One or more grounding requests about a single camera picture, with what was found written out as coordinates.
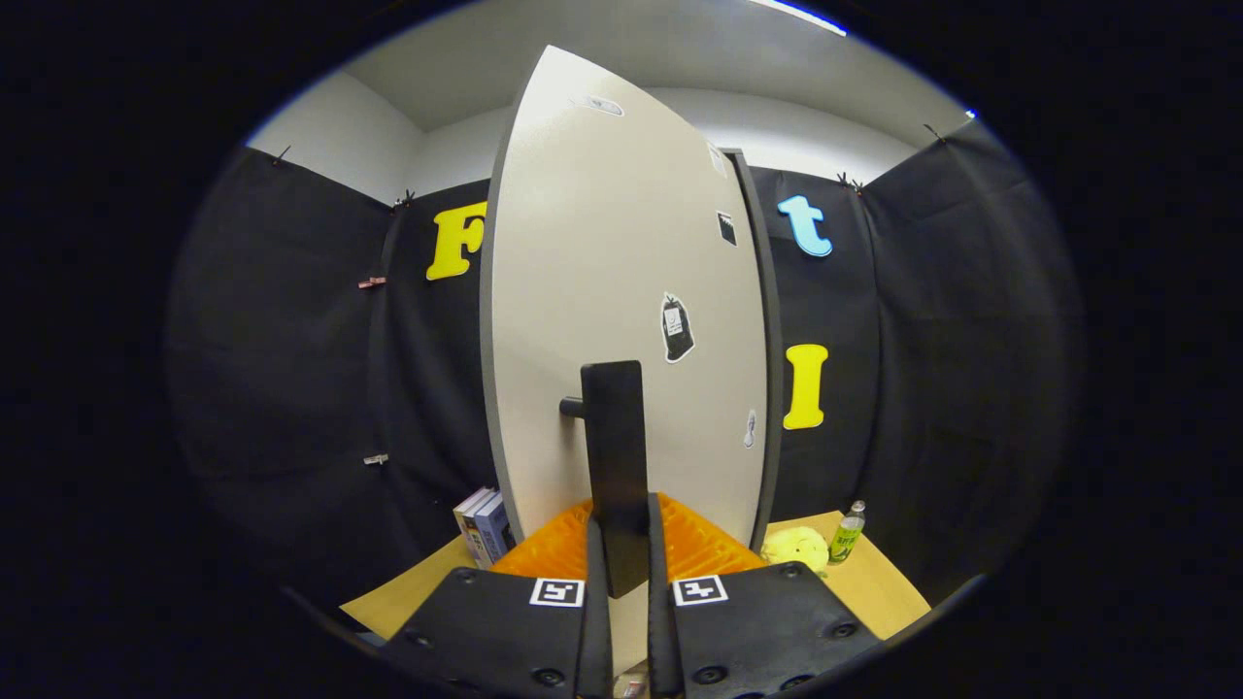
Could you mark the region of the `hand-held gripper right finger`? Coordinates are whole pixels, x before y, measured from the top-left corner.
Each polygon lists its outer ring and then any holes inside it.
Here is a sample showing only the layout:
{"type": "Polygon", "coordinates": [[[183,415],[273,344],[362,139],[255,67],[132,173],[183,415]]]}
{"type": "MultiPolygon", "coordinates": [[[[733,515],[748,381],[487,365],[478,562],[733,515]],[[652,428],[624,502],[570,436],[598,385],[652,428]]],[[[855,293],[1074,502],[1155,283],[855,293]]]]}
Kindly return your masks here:
{"type": "Polygon", "coordinates": [[[654,698],[808,698],[883,655],[883,641],[803,562],[674,577],[669,504],[648,498],[654,698]]]}

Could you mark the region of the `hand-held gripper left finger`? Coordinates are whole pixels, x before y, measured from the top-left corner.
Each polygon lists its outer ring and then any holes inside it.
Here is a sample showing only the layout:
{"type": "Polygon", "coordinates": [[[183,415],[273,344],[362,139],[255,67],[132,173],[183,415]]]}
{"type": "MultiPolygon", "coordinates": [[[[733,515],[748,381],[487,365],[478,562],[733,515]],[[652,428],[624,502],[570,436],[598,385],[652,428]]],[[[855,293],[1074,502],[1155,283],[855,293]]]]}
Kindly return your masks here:
{"type": "Polygon", "coordinates": [[[590,501],[487,571],[452,568],[385,644],[430,698],[608,698],[607,562],[590,501]]]}

